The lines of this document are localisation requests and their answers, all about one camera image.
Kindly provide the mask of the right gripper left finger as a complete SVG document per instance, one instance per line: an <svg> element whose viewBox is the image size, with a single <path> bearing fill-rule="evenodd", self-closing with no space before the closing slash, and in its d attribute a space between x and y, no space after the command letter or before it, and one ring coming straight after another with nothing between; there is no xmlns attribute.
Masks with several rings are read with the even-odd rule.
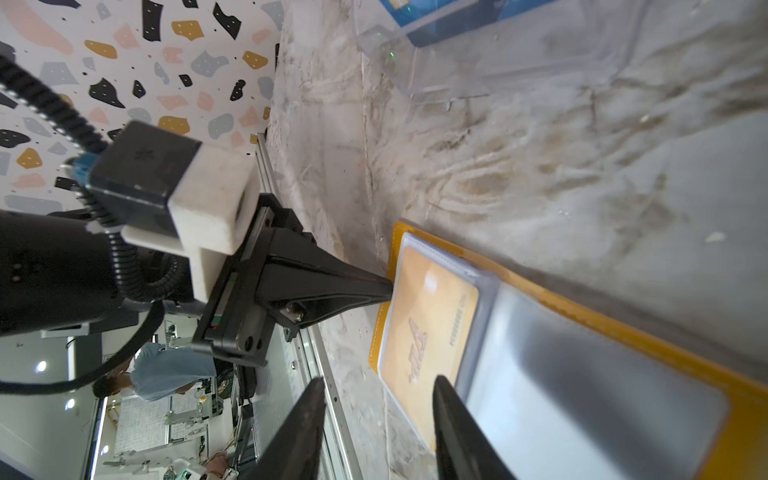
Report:
<svg viewBox="0 0 768 480"><path fill-rule="evenodd" d="M325 381L313 378L256 463L240 480L317 479L326 412Z"/></svg>

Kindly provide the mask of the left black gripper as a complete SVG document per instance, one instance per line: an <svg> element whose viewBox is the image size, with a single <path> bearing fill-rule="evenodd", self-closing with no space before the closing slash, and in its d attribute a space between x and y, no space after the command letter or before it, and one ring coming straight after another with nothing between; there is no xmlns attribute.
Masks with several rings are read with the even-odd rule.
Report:
<svg viewBox="0 0 768 480"><path fill-rule="evenodd" d="M227 257L193 335L197 352L267 365L275 321L291 334L348 310L391 300L391 280L320 248L278 198L259 196L241 247Z"/></svg>

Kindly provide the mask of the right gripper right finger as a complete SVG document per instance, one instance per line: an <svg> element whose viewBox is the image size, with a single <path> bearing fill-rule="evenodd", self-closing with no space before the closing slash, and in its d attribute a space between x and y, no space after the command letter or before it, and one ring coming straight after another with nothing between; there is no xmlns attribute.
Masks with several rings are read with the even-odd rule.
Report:
<svg viewBox="0 0 768 480"><path fill-rule="evenodd" d="M515 479L443 375L435 379L432 408L440 480Z"/></svg>

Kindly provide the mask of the yellow leather card holder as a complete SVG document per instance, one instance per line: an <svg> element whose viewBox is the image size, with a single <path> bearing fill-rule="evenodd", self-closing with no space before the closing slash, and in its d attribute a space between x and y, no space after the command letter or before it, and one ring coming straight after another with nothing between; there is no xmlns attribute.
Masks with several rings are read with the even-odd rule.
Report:
<svg viewBox="0 0 768 480"><path fill-rule="evenodd" d="M407 238L477 275L478 308L451 385L514 476L766 477L764 384L403 222L389 254L394 288ZM378 376L392 299L379 309L369 354Z"/></svg>

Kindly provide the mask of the gold card from holder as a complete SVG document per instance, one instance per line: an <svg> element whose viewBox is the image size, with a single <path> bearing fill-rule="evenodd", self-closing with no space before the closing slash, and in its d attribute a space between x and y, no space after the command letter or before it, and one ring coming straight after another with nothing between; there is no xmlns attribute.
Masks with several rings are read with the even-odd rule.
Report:
<svg viewBox="0 0 768 480"><path fill-rule="evenodd" d="M436 445L437 377L457 379L480 292L477 275L407 238L398 255L378 373L423 445Z"/></svg>

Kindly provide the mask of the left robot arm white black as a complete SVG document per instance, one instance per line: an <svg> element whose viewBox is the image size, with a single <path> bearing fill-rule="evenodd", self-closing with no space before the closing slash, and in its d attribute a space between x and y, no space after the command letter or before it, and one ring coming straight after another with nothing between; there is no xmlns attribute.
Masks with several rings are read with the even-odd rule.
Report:
<svg viewBox="0 0 768 480"><path fill-rule="evenodd" d="M1 215L1 332L14 335L128 324L145 305L118 290L105 236L84 213ZM274 332L300 330L347 310L387 302L392 283L321 249L271 194L260 197L245 243L226 258L208 301L184 279L165 310L198 321L194 349L251 367L267 362Z"/></svg>

